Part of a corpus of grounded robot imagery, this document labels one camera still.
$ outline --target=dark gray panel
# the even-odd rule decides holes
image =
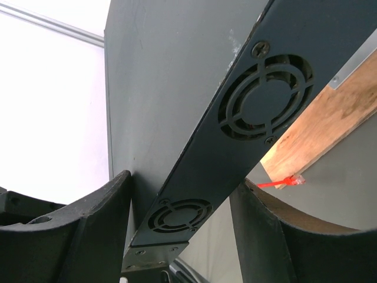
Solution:
[[[112,171],[145,214],[267,0],[112,0],[105,29]]]
[[[137,185],[134,201],[138,220],[145,217],[133,245],[189,239],[272,146],[266,143],[271,140],[269,137],[274,135],[276,139],[284,133],[377,25],[373,1],[361,5],[359,1],[276,0],[261,17],[234,64],[225,66],[230,72],[219,85],[211,80],[214,74],[219,75],[216,56],[211,56],[217,54],[217,48],[204,58],[198,46],[199,42],[204,49],[213,47],[212,40],[202,38],[206,34],[203,31],[209,28],[207,19],[203,19],[201,31],[196,30],[196,39],[187,42],[187,52],[182,53],[177,51],[181,41],[175,38],[179,33],[175,27],[180,24],[166,26],[170,20],[165,20],[161,30],[153,25],[157,21],[153,13],[161,16],[161,6],[149,4],[153,13],[147,16],[147,8],[129,4],[125,11],[121,5],[111,8],[114,15],[107,26],[106,50],[113,169],[119,162],[131,167]],[[133,22],[117,26],[120,19],[129,20],[130,16]],[[168,14],[173,20],[183,16]],[[153,21],[149,29],[141,32],[140,25],[150,18]],[[197,20],[191,19],[182,30],[194,22],[196,27]],[[345,26],[351,37],[344,33]],[[216,28],[225,29],[222,25]],[[229,34],[227,41],[232,42],[233,54],[239,46],[234,43],[232,29]],[[168,36],[169,46],[163,41]],[[266,58],[251,56],[253,46],[260,41],[269,42]],[[131,42],[133,46],[124,52]],[[171,47],[166,58],[152,48],[161,42],[162,50]],[[156,58],[162,58],[163,63],[155,62]],[[167,61],[168,70],[174,71],[173,81],[165,81]],[[195,67],[201,65],[199,70],[207,69],[203,65],[211,65],[211,70],[198,74]],[[205,104],[209,107],[200,120]],[[191,126],[198,121],[193,133]],[[243,123],[236,124],[240,131],[229,127],[232,121]],[[184,140],[188,143],[183,149]],[[154,205],[146,214],[153,200]]]

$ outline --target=fan grille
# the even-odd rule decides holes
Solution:
[[[213,211],[212,205],[202,199],[187,199],[165,205],[148,220],[149,228],[158,233],[176,233],[203,223]],[[167,223],[167,218],[181,219],[178,225]]]
[[[244,105],[252,95],[262,91],[268,94],[268,87],[274,83],[284,84],[284,90],[277,94],[287,101],[283,110],[273,113],[261,123],[250,123],[245,119],[252,109]],[[221,130],[237,140],[255,140],[271,136],[282,127],[292,123],[306,105],[313,88],[313,71],[309,63],[297,55],[277,55],[261,60],[250,67],[226,91],[219,107],[218,121]],[[258,109],[263,116],[270,109]]]

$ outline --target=fan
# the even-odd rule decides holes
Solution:
[[[221,130],[237,140],[255,140],[288,126],[307,104],[313,71],[297,55],[277,55],[240,75],[219,107]]]
[[[159,233],[176,233],[185,230],[196,231],[212,213],[212,205],[201,199],[187,199],[166,205],[149,219],[149,228]]]

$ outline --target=wooden board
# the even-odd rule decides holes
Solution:
[[[302,173],[376,110],[377,51],[337,90],[326,86],[261,163],[272,181]]]

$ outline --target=black curved bracket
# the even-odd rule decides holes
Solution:
[[[1,282],[118,282],[132,188],[123,171],[70,205],[0,227]]]
[[[243,282],[377,282],[377,229],[322,221],[248,181],[230,205]]]

